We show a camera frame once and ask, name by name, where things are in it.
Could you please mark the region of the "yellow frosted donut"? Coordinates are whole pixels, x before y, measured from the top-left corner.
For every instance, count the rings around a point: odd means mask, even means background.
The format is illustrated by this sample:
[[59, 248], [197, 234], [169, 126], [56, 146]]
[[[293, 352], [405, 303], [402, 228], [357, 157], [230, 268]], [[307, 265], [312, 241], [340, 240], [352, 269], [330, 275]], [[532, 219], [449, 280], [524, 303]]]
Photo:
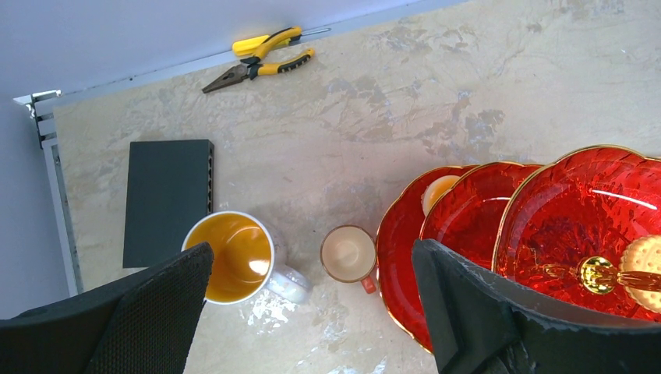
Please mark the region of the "yellow frosted donut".
[[436, 179], [434, 182], [427, 186], [421, 200], [422, 211], [425, 216], [429, 214], [438, 199], [449, 188], [451, 188], [459, 178], [460, 177], [457, 175], [445, 175]]

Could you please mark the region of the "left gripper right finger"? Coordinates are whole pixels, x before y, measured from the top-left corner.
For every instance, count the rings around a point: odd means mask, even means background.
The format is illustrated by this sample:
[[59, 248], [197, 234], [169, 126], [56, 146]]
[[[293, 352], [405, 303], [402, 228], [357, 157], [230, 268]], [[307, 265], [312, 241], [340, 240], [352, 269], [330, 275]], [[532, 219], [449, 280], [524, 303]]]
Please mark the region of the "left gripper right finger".
[[568, 304], [432, 239], [412, 265], [441, 373], [657, 373], [660, 326]]

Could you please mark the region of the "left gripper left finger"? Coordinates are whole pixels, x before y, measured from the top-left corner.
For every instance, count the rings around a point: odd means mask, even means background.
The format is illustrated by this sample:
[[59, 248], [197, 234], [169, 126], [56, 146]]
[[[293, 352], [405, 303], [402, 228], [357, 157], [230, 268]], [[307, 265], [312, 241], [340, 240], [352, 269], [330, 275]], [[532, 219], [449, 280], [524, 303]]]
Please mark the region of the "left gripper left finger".
[[3, 373], [182, 373], [214, 254], [156, 266], [1, 321]]

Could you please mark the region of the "red three-tier cake stand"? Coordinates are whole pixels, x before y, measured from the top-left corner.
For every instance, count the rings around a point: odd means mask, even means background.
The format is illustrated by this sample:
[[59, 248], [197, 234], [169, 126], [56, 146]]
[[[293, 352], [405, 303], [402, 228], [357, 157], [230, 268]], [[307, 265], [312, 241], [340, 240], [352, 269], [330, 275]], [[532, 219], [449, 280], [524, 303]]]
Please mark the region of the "red three-tier cake stand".
[[[422, 195], [445, 175], [460, 178], [425, 216]], [[660, 319], [657, 158], [590, 146], [545, 166], [443, 166], [415, 178], [378, 227], [377, 280], [393, 321], [430, 350], [411, 261], [420, 238], [563, 302]]]

